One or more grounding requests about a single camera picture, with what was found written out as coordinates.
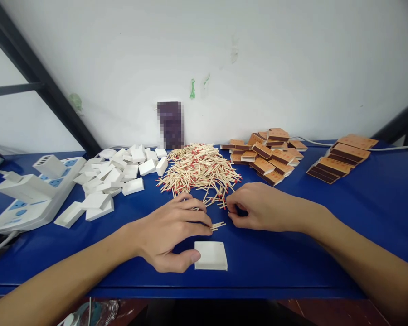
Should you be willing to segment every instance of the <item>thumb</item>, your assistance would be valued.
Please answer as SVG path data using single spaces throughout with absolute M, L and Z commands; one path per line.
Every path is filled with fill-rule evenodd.
M 160 256 L 156 268 L 161 273 L 174 272 L 184 273 L 190 265 L 197 262 L 201 258 L 201 254 L 197 250 L 186 250 L 181 254 L 169 253 L 165 256 Z
M 245 216 L 245 217 L 240 217 L 237 214 L 234 213 L 228 213 L 229 218 L 233 221 L 233 224 L 242 229 L 252 229 L 252 224 L 251 224 L 251 216 Z

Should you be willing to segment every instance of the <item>pile of white boxes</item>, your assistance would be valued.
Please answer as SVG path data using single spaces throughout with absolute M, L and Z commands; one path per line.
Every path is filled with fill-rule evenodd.
M 87 221 L 93 221 L 112 212 L 114 196 L 120 192 L 127 196 L 144 190 L 141 177 L 155 172 L 163 176 L 168 167 L 166 150 L 152 151 L 142 145 L 133 145 L 127 150 L 109 150 L 107 155 L 103 156 L 89 159 L 80 170 L 79 176 L 74 181 L 82 185 L 85 200 L 82 203 L 74 202 L 57 218 L 58 221 L 70 223 L 55 222 L 56 224 L 69 228 L 84 211 Z

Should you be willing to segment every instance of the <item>black metal frame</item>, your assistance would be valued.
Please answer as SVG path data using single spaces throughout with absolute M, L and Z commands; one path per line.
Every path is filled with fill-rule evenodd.
M 36 91 L 91 157 L 100 145 L 0 5 L 0 48 L 29 84 L 0 87 L 0 95 Z
M 386 124 L 373 138 L 383 140 L 389 144 L 405 136 L 404 146 L 408 145 L 408 107 Z

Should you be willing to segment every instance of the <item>stack of matchboxes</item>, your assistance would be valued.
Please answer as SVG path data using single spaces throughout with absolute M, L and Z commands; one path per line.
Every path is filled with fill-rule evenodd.
M 231 163 L 249 164 L 258 176 L 275 186 L 293 172 L 304 158 L 300 152 L 307 150 L 303 143 L 289 138 L 283 129 L 271 128 L 251 134 L 246 144 L 232 139 L 229 144 L 221 145 L 221 149 L 230 150 Z
M 377 140 L 355 134 L 340 138 L 321 157 L 307 173 L 326 183 L 333 184 L 338 179 L 347 176 L 358 164 L 367 160 L 368 151 L 377 144 Z

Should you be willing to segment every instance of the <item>forearm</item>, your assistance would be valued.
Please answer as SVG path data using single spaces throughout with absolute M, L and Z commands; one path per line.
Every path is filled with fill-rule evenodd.
M 116 266 L 122 230 L 34 276 L 0 299 L 0 325 L 52 325 Z
M 358 234 L 328 210 L 306 233 L 321 244 L 386 315 L 408 323 L 408 263 Z

